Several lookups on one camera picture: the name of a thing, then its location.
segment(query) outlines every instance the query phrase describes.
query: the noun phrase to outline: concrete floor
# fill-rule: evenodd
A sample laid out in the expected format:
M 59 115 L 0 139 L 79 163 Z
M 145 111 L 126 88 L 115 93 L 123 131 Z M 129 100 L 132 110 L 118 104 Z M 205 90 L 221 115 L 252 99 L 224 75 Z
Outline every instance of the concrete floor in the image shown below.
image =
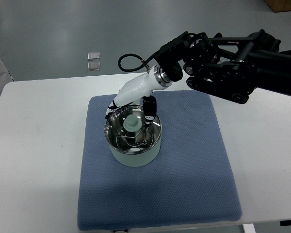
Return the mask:
M 0 0 L 0 57 L 16 81 L 122 73 L 121 55 L 147 58 L 184 31 L 232 37 L 259 29 L 280 39 L 281 50 L 291 50 L 291 12 L 273 13 L 263 0 Z M 101 70 L 88 72 L 92 51 L 101 53 Z M 279 222 L 255 227 L 258 233 L 291 233 Z

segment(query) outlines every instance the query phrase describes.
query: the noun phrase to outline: blue cushion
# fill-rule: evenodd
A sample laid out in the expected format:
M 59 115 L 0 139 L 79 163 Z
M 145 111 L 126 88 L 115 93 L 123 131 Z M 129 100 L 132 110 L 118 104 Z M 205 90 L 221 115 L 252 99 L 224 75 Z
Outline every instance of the blue cushion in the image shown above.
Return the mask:
M 154 92 L 162 144 L 148 165 L 114 159 L 104 135 L 115 95 L 88 106 L 78 205 L 80 230 L 117 230 L 236 221 L 242 215 L 233 173 L 209 95 Z

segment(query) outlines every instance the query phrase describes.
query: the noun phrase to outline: light green knob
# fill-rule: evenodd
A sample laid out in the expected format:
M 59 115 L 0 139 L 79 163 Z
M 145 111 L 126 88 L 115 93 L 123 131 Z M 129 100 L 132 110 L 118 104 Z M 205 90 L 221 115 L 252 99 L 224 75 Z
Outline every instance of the light green knob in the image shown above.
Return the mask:
M 141 128 L 141 125 L 142 125 L 141 119 L 133 114 L 128 115 L 123 123 L 124 129 L 127 130 L 128 132 L 136 132 Z

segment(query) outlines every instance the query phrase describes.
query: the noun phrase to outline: light green container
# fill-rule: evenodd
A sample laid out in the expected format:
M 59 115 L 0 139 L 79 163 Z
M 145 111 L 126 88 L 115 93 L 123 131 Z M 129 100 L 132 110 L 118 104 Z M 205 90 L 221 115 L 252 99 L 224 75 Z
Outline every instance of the light green container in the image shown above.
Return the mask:
M 126 166 L 143 166 L 160 151 L 162 124 L 156 116 L 146 129 L 142 106 L 128 105 L 115 111 L 107 120 L 105 136 L 117 161 Z

